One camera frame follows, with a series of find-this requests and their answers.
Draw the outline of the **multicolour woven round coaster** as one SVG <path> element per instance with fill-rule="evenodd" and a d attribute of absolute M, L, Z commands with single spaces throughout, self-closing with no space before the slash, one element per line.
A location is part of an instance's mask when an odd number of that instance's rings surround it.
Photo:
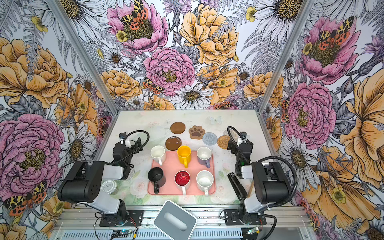
<path fill-rule="evenodd" d="M 230 129 L 230 133 L 231 133 L 231 136 L 233 137 L 233 140 L 235 142 L 237 142 L 239 140 L 240 136 L 232 129 Z M 223 135 L 228 136 L 229 135 L 228 131 L 224 130 Z"/>

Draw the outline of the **tan rattan round coaster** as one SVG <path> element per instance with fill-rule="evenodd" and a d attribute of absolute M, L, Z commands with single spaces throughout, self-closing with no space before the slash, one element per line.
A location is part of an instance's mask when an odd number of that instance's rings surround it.
<path fill-rule="evenodd" d="M 220 148 L 226 150 L 228 148 L 229 141 L 231 140 L 230 136 L 223 135 L 218 138 L 217 144 Z"/>

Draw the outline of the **grey woven round coaster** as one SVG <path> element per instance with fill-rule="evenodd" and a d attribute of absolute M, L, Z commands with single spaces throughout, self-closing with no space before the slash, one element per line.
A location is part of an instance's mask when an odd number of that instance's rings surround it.
<path fill-rule="evenodd" d="M 203 135 L 203 143 L 207 146 L 213 146 L 217 143 L 218 141 L 218 137 L 216 134 L 212 133 L 212 132 L 207 132 Z"/>

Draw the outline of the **brown paw print coaster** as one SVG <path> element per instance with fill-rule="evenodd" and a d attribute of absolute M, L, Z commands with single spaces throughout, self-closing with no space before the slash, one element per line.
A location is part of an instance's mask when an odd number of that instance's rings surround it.
<path fill-rule="evenodd" d="M 202 126 L 193 126 L 189 129 L 190 138 L 193 140 L 201 140 L 205 133 Z"/>

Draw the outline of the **glossy brown round coaster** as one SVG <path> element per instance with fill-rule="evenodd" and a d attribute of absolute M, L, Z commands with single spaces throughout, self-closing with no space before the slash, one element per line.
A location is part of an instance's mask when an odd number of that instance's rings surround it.
<path fill-rule="evenodd" d="M 165 143 L 166 148 L 169 151 L 177 151 L 182 146 L 182 140 L 179 137 L 169 137 Z"/>

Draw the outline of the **matte brown round coaster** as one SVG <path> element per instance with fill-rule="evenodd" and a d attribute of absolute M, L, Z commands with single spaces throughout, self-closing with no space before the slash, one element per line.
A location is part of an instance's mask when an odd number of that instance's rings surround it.
<path fill-rule="evenodd" d="M 182 134 L 186 130 L 186 126 L 182 122 L 175 122 L 171 125 L 170 130 L 174 134 Z"/>

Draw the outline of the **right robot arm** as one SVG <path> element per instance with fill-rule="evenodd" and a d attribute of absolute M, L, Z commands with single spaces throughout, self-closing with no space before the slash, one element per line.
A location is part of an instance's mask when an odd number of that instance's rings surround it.
<path fill-rule="evenodd" d="M 278 156 L 251 162 L 253 143 L 245 132 L 232 127 L 227 150 L 236 157 L 235 172 L 228 174 L 230 184 L 240 201 L 239 208 L 225 209 L 227 226 L 264 225 L 265 211 L 290 202 L 298 186 L 293 166 Z"/>

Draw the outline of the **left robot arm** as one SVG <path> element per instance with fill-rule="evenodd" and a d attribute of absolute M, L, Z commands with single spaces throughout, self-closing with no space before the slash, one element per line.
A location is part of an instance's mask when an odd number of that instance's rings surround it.
<path fill-rule="evenodd" d="M 111 162 L 74 163 L 58 189 L 59 200 L 90 206 L 112 225 L 123 226 L 126 222 L 135 224 L 125 202 L 106 193 L 102 181 L 127 180 L 134 168 L 131 164 L 133 155 L 142 151 L 149 139 L 148 132 L 135 130 L 115 144 Z"/>

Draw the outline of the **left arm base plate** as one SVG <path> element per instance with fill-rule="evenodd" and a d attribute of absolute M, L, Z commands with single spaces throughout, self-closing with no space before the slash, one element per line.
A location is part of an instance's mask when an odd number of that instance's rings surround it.
<path fill-rule="evenodd" d="M 123 220 L 118 214 L 102 217 L 100 227 L 140 227 L 143 220 L 143 210 L 127 210 L 128 218 Z"/>

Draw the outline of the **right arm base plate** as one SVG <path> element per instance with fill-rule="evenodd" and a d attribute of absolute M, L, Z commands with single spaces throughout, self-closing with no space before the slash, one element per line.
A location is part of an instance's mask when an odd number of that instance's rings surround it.
<path fill-rule="evenodd" d="M 235 209 L 224 209 L 223 213 L 224 215 L 220 214 L 220 217 L 225 221 L 226 226 L 264 226 L 267 224 L 266 218 L 259 214 L 241 215 L 240 211 Z"/>

